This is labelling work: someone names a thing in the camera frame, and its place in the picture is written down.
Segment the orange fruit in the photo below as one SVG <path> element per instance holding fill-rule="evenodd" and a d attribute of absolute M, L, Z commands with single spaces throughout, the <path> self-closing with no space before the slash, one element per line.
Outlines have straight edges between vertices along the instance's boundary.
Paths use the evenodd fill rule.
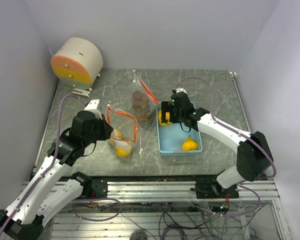
<path fill-rule="evenodd" d="M 118 129 L 113 129 L 113 132 L 110 135 L 110 138 L 106 141 L 111 144 L 112 146 L 116 146 L 116 141 L 122 139 L 122 133 Z"/>
<path fill-rule="evenodd" d="M 198 144 L 190 136 L 188 136 L 182 144 L 183 151 L 196 151 L 198 150 Z"/>

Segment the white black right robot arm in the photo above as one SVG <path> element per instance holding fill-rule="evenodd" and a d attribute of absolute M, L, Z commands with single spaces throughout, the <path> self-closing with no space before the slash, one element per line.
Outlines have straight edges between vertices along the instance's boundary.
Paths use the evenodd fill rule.
<path fill-rule="evenodd" d="M 236 153 L 236 164 L 218 173 L 210 186 L 211 194 L 223 197 L 228 188 L 244 181 L 257 180 L 274 160 L 265 135 L 250 133 L 216 118 L 205 108 L 196 108 L 184 91 L 173 91 L 170 101 L 160 104 L 163 123 L 184 125 L 191 130 L 214 137 Z"/>

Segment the yellow bell pepper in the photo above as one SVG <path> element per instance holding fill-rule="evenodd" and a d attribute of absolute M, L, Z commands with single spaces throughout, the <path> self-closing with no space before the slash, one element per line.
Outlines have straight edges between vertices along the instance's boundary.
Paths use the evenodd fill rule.
<path fill-rule="evenodd" d="M 168 111 L 165 112 L 165 117 L 162 118 L 162 110 L 159 109 L 158 112 L 157 112 L 157 119 L 158 119 L 158 124 L 160 126 L 166 127 L 166 126 L 169 126 L 171 124 L 170 113 Z"/>

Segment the yellow lemon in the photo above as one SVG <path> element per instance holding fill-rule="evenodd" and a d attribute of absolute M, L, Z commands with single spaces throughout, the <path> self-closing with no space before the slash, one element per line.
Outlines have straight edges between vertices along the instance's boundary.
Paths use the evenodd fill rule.
<path fill-rule="evenodd" d="M 131 154 L 131 149 L 130 148 L 120 148 L 120 147 L 115 147 L 115 154 L 119 157 L 119 158 L 126 158 L 129 157 Z"/>

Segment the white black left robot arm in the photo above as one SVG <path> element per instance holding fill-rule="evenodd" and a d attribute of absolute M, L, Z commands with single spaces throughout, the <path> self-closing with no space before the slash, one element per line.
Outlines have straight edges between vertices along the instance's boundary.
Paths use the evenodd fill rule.
<path fill-rule="evenodd" d="M 23 192 L 6 209 L 0 209 L 0 231 L 14 240 L 37 240 L 44 227 L 63 207 L 76 198 L 92 194 L 92 178 L 74 173 L 63 187 L 52 188 L 91 144 L 108 140 L 113 128 L 99 110 L 82 110 L 52 143 L 40 169 Z"/>

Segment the brown round fruit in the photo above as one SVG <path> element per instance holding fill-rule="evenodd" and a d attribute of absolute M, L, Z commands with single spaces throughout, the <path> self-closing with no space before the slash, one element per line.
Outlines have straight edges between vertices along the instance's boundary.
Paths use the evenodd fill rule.
<path fill-rule="evenodd" d="M 134 101 L 139 101 L 139 102 L 143 102 L 143 101 L 147 100 L 147 96 L 139 90 L 136 90 L 133 92 L 132 98 Z"/>

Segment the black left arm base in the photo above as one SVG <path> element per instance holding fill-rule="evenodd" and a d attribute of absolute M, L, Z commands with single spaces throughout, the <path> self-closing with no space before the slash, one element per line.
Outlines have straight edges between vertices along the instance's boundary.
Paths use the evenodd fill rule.
<path fill-rule="evenodd" d="M 75 172 L 70 179 L 79 182 L 83 187 L 79 199 L 101 199 L 106 198 L 108 193 L 108 184 L 101 178 L 90 177 L 82 172 Z"/>

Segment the clear orange zip top bag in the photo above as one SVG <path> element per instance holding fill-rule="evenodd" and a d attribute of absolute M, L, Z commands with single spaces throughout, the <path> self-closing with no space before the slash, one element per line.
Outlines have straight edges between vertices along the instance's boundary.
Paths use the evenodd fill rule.
<path fill-rule="evenodd" d="M 159 101 L 135 69 L 132 70 L 131 80 L 133 90 L 131 106 L 134 109 L 135 117 L 140 122 L 148 122 L 153 116 Z"/>

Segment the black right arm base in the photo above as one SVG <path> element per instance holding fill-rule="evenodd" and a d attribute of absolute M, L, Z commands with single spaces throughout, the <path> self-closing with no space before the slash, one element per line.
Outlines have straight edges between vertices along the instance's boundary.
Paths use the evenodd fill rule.
<path fill-rule="evenodd" d="M 202 174 L 194 176 L 195 187 L 190 190 L 195 192 L 197 199 L 238 199 L 237 185 L 225 189 L 217 183 L 217 175 Z"/>

